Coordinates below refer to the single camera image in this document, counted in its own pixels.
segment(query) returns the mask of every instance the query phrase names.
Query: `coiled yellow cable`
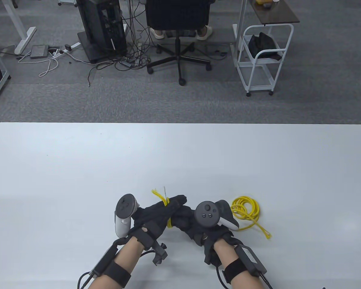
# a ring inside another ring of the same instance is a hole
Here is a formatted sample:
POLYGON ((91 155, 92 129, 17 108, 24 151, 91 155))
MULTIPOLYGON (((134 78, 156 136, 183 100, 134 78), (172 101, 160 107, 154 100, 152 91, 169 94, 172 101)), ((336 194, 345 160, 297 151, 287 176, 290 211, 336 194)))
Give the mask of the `coiled yellow cable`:
MULTIPOLYGON (((159 197, 163 201, 165 206, 167 206, 170 203, 170 199, 167 197, 163 197, 160 193, 158 193, 158 191, 156 189, 151 190, 151 192, 154 195, 156 195, 157 197, 159 197)), ((168 221, 167 221, 167 228, 172 228, 171 218, 168 219, 168 221)))
POLYGON ((255 201, 254 199, 246 196, 236 198, 231 204, 231 212, 233 212, 233 215, 237 219, 252 221, 252 224, 240 228, 237 231, 243 231, 248 228, 251 228, 254 225, 257 225, 262 230, 263 234, 265 234, 267 239, 271 238, 271 234, 258 223, 260 210, 257 201, 255 201), (250 213, 248 213, 245 204, 251 205, 252 209, 250 213))

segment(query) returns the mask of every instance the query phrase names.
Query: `computer case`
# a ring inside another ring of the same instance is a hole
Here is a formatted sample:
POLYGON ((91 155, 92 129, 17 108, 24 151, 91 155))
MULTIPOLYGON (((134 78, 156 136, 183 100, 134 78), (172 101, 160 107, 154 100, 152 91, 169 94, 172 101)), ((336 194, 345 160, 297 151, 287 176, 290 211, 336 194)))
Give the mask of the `computer case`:
POLYGON ((78 0, 77 4, 85 30, 78 37, 90 62, 125 56, 127 42, 119 0, 78 0))

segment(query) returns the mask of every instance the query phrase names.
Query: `chair wheel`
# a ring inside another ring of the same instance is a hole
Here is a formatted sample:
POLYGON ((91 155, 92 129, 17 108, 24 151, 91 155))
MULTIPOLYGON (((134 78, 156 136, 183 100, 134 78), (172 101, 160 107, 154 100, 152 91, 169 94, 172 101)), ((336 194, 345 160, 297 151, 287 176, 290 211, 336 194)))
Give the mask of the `chair wheel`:
POLYGON ((185 86, 186 85, 186 80, 183 78, 179 78, 179 85, 185 86))

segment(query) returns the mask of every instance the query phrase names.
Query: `forearm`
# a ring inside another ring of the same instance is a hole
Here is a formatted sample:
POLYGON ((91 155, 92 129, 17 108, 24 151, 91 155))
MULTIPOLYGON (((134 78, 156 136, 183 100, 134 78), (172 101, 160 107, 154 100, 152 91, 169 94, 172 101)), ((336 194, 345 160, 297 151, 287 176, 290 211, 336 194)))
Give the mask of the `forearm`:
MULTIPOLYGON (((223 239, 218 240, 214 244, 214 250, 217 252, 224 268, 239 258, 234 250, 234 246, 229 245, 223 239)), ((260 279, 250 275, 248 271, 235 276, 231 281, 231 285, 233 289, 263 289, 260 279)))
MULTIPOLYGON (((124 268, 131 274, 135 265, 138 263, 139 257, 143 252, 143 245, 132 237, 126 245, 118 252, 113 260, 120 267, 124 268)), ((88 289, 121 289, 122 287, 113 279, 106 275, 96 278, 88 289)))

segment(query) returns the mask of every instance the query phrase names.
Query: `white vr controller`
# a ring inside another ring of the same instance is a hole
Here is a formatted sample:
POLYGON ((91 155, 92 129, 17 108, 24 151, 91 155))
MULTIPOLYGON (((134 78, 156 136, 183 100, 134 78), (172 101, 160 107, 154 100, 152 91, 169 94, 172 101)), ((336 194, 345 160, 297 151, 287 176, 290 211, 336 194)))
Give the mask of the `white vr controller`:
POLYGON ((125 238, 131 229, 131 216, 139 208, 132 194, 125 194, 115 208, 115 233, 119 238, 125 238))
POLYGON ((239 224, 234 219, 233 213, 228 202, 220 200, 215 203, 212 201, 203 201, 195 209, 195 219, 198 224, 205 228, 211 228, 216 225, 225 226, 230 230, 238 230, 239 224))

